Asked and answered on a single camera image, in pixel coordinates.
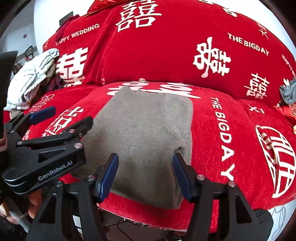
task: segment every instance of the gray cloth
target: gray cloth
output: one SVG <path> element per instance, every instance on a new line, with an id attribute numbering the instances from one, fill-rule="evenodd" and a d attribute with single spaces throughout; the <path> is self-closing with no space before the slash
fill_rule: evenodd
<path id="1" fill-rule="evenodd" d="M 296 102 L 296 78 L 290 81 L 290 86 L 280 85 L 279 91 L 286 104 L 293 104 Z"/>
<path id="2" fill-rule="evenodd" d="M 9 84 L 4 110 L 29 109 L 40 83 L 46 78 L 46 72 L 57 57 L 59 57 L 59 50 L 53 48 L 26 62 Z"/>
<path id="3" fill-rule="evenodd" d="M 83 138 L 87 161 L 74 176 L 93 174 L 115 152 L 119 168 L 111 192 L 151 206 L 178 209 L 183 197 L 171 162 L 174 153 L 180 152 L 191 163 L 192 113 L 187 97 L 123 87 Z"/>
<path id="4" fill-rule="evenodd" d="M 10 112 L 11 118 L 16 117 L 21 112 L 22 112 L 21 110 L 15 110 L 15 109 L 11 110 Z"/>

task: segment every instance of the white cloth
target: white cloth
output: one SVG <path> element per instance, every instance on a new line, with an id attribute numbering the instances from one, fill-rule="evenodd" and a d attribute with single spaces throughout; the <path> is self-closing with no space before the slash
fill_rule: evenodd
<path id="1" fill-rule="evenodd" d="M 4 110 L 28 109 L 39 89 L 40 83 L 46 78 L 45 73 L 58 56 L 59 50 L 53 48 L 26 62 L 10 82 Z"/>

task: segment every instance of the gray towel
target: gray towel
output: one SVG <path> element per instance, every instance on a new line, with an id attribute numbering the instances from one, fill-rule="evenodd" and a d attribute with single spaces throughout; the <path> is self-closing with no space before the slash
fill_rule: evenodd
<path id="1" fill-rule="evenodd" d="M 294 104 L 296 102 L 296 78 L 290 81 L 290 86 L 280 85 L 279 91 L 286 104 Z"/>
<path id="2" fill-rule="evenodd" d="M 192 113 L 187 97 L 123 87 L 95 117 L 82 140 L 86 164 L 73 174 L 82 178 L 94 173 L 115 152 L 119 168 L 111 192 L 178 209 L 183 197 L 171 162 L 174 153 L 180 152 L 191 163 Z"/>

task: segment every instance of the red pillow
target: red pillow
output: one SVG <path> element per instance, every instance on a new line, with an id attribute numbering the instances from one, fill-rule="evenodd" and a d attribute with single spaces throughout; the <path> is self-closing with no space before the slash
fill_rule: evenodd
<path id="1" fill-rule="evenodd" d="M 54 117 L 51 117 L 45 121 L 42 121 L 41 123 L 35 126 L 31 126 L 31 128 L 27 131 L 26 135 L 23 137 L 23 140 L 38 138 L 38 137 L 41 137 L 41 135 L 44 133 L 45 134 L 43 136 L 52 134 L 52 133 L 46 132 L 45 128 L 50 123 L 52 123 L 52 121 L 54 121 L 61 113 L 68 114 L 69 118 L 72 118 L 71 115 L 75 115 L 76 112 L 71 114 L 71 112 L 67 112 L 67 110 L 69 110 L 69 108 L 72 105 L 77 103 L 79 100 L 83 99 L 93 89 L 96 89 L 96 88 L 97 86 L 95 85 L 77 85 L 77 86 L 71 86 L 71 87 L 63 88 L 56 91 L 51 91 L 43 95 L 36 104 L 31 106 L 30 109 L 24 111 L 24 114 L 27 114 L 29 112 L 36 112 L 50 106 L 55 106 L 57 109 L 57 113 Z M 66 118 L 61 120 L 54 127 L 55 131 L 60 130 L 65 126 L 67 126 L 68 122 L 69 120 L 67 120 Z"/>
<path id="2" fill-rule="evenodd" d="M 95 0 L 89 10 L 87 10 L 87 15 L 98 13 L 99 11 L 114 6 L 116 4 L 131 2 L 131 0 Z"/>
<path id="3" fill-rule="evenodd" d="M 10 120 L 10 112 L 9 111 L 3 111 L 3 123 L 6 123 Z"/>
<path id="4" fill-rule="evenodd" d="M 236 101 L 222 92 L 181 83 L 111 83 L 93 90 L 71 106 L 68 112 L 57 113 L 58 118 L 50 125 L 42 124 L 37 130 L 34 129 L 35 134 L 59 134 L 63 128 L 88 115 L 94 118 L 123 86 L 129 86 L 134 91 L 173 93 L 191 99 L 191 165 L 197 173 L 215 182 L 235 181 L 253 209 L 270 209 L 295 198 L 295 135 L 278 110 L 260 101 Z M 268 138 L 273 144 L 274 153 L 268 149 Z M 277 164 L 271 164 L 271 160 L 266 159 L 266 152 L 273 159 L 274 154 L 278 154 Z M 184 200 L 178 210 L 162 209 L 110 193 L 100 208 L 151 226 L 186 230 L 193 205 Z M 217 211 L 218 205 L 215 203 L 212 232 L 216 229 Z"/>
<path id="5" fill-rule="evenodd" d="M 209 2 L 123 3 L 77 18 L 44 49 L 60 50 L 67 82 L 182 82 L 276 105 L 279 85 L 296 76 L 294 57 L 256 21 Z"/>

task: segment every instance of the human hand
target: human hand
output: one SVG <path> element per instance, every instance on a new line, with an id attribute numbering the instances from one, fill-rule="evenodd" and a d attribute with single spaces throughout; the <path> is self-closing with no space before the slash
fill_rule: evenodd
<path id="1" fill-rule="evenodd" d="M 38 209 L 42 203 L 41 190 L 38 190 L 29 196 L 30 205 L 28 208 L 28 214 L 31 218 L 34 218 L 38 212 Z M 3 202 L 0 206 L 0 216 L 6 218 L 9 222 L 13 224 L 19 224 L 17 220 L 15 220 L 11 214 L 9 213 L 9 208 L 5 202 Z"/>

